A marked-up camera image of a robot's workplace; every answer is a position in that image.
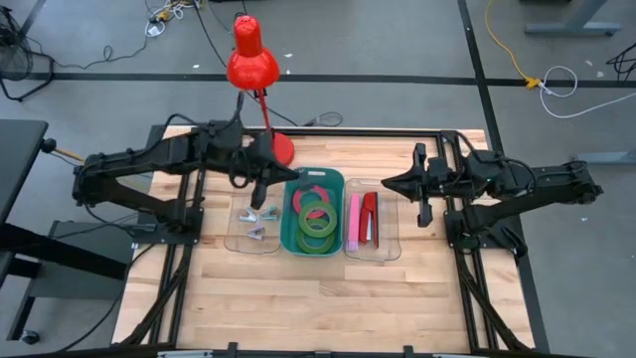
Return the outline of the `green tape roll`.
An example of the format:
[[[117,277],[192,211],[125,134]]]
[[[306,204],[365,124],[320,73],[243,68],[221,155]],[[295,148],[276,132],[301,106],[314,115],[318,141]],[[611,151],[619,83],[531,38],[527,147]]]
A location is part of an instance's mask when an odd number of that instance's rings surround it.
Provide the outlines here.
[[[327,223],[320,229],[314,229],[309,223],[309,215],[314,211],[322,211],[328,217]],[[337,212],[329,203],[313,201],[302,207],[298,224],[304,234],[313,238],[325,238],[331,235],[337,227]]]
[[[301,252],[308,255],[323,255],[331,250],[335,243],[335,235],[329,234],[324,238],[316,238],[298,229],[296,231],[295,240]]]

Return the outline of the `black side desk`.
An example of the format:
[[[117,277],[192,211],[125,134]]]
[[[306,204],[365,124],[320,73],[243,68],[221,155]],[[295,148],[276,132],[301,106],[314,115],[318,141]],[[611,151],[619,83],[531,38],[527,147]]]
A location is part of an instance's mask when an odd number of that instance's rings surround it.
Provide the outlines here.
[[[29,280],[7,339],[33,345],[42,335],[26,323],[38,298],[111,299],[123,288],[130,240],[112,226],[54,221],[46,234],[7,222],[48,124],[0,119],[0,287],[9,275]]]

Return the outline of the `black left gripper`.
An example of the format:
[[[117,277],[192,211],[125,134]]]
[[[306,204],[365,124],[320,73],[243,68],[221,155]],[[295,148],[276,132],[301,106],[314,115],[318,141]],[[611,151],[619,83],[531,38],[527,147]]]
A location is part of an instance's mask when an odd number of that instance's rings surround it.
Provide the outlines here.
[[[259,209],[266,199],[267,186],[287,181],[297,180],[299,175],[293,168],[274,160],[272,162],[272,136],[270,131],[265,131],[254,138],[254,141],[246,148],[247,157],[246,173],[254,182],[251,193],[250,205]]]

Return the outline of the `red tape roll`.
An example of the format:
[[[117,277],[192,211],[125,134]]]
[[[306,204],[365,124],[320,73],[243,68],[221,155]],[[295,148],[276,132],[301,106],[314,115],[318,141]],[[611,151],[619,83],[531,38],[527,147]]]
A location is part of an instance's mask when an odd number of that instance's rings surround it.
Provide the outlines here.
[[[307,194],[316,194],[318,199],[322,202],[329,203],[330,199],[327,194],[327,191],[318,185],[306,185],[298,188],[292,197],[292,206],[297,214],[302,212],[302,200],[303,197]],[[324,210],[314,210],[311,211],[308,215],[309,219],[319,219],[326,215]]]

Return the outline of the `wooden desk grey legs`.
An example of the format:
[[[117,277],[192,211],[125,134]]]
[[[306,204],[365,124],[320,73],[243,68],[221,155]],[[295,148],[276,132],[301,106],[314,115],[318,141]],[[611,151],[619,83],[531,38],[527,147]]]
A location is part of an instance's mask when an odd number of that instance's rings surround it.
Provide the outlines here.
[[[582,4],[566,20],[553,23],[527,23],[527,35],[543,36],[607,36],[621,30],[619,23],[594,22],[592,18],[607,0],[582,0]],[[636,166],[636,147],[626,151],[605,151],[578,153],[574,160],[586,161],[591,165],[633,165]]]

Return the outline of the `black knob wooden stick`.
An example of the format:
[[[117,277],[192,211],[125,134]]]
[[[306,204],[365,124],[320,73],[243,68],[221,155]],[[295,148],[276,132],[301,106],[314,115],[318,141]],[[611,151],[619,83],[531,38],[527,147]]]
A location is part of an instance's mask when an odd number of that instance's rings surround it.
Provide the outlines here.
[[[57,141],[54,138],[46,138],[42,141],[40,149],[46,154],[60,156],[63,159],[69,159],[77,163],[84,163],[84,159],[78,154],[64,150],[58,146]]]

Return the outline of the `red stapler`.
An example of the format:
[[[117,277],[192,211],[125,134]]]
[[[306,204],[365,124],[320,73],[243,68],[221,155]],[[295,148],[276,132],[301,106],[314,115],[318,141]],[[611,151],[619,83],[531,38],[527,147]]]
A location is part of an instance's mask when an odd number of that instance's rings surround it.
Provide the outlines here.
[[[378,193],[368,192],[363,196],[360,223],[359,242],[379,247],[379,204]]]

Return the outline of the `teal plastic bin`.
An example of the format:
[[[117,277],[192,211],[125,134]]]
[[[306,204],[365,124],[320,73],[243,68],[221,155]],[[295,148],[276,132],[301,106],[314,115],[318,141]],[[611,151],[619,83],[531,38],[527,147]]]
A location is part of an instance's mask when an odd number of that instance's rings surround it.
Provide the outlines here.
[[[282,219],[280,222],[279,239],[282,246],[292,254],[304,257],[328,257],[335,255],[343,245],[343,208],[344,208],[344,176],[335,169],[319,167],[301,167],[297,169],[299,178],[288,181],[284,186],[282,205]],[[323,255],[308,255],[301,252],[296,245],[296,231],[300,229],[298,224],[299,214],[292,206],[294,192],[306,185],[318,185],[327,191],[330,202],[337,212],[337,227],[332,234],[335,235],[335,243],[331,250]],[[302,207],[313,202],[320,201],[316,194],[307,194],[303,197]],[[319,219],[309,219],[314,229],[322,228],[328,221],[327,215]]]

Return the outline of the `clear plastic bin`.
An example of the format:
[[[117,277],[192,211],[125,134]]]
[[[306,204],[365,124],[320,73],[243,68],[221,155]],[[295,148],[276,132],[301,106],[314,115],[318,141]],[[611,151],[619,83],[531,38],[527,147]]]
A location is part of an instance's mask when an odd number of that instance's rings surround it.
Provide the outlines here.
[[[347,231],[350,196],[353,193],[360,195],[362,206],[363,196],[368,192],[378,193],[379,204],[379,247],[375,249],[372,244],[358,243],[358,249],[354,252],[347,250]],[[401,255],[401,246],[398,238],[398,196],[395,192],[385,188],[379,180],[349,179],[345,185],[346,216],[344,253],[352,259],[366,262],[395,261]]]
[[[280,222],[282,219],[282,196],[280,193],[269,195],[263,206],[252,210],[258,214],[257,223],[242,222],[239,215],[243,214],[246,208],[251,208],[250,197],[248,195],[237,195],[233,197],[231,206],[230,223],[226,238],[225,247],[231,251],[248,255],[269,255],[277,252],[281,248],[279,239]],[[277,221],[263,221],[259,215],[271,206],[275,206],[280,211]],[[256,225],[265,227],[265,233],[261,241],[250,239],[247,231]]]

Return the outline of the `red desk lamp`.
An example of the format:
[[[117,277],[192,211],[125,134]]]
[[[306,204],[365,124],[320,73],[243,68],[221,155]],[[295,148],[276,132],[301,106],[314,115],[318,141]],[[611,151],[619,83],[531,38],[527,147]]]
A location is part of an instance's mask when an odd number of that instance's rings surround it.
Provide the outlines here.
[[[279,79],[278,63],[263,44],[260,25],[255,17],[239,15],[234,22],[234,38],[235,48],[227,65],[227,78],[234,87],[255,93],[265,128],[272,137],[274,157],[288,166],[294,159],[294,144],[289,137],[272,128],[265,101],[266,89]]]

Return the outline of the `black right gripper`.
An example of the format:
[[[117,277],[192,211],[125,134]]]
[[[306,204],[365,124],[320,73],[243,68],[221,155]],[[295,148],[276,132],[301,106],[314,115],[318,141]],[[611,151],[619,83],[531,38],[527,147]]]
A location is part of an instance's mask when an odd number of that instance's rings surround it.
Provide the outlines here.
[[[423,143],[417,143],[414,148],[414,164],[415,168],[408,171],[386,178],[382,180],[382,184],[389,190],[392,190],[408,200],[417,200],[419,202],[419,213],[417,216],[417,224],[421,227],[427,227],[432,222],[432,207],[428,203],[430,197],[443,197],[444,193],[450,186],[454,186],[464,170],[459,171],[451,169],[448,180],[439,182],[432,179],[428,173],[428,160],[426,155],[426,147]]]

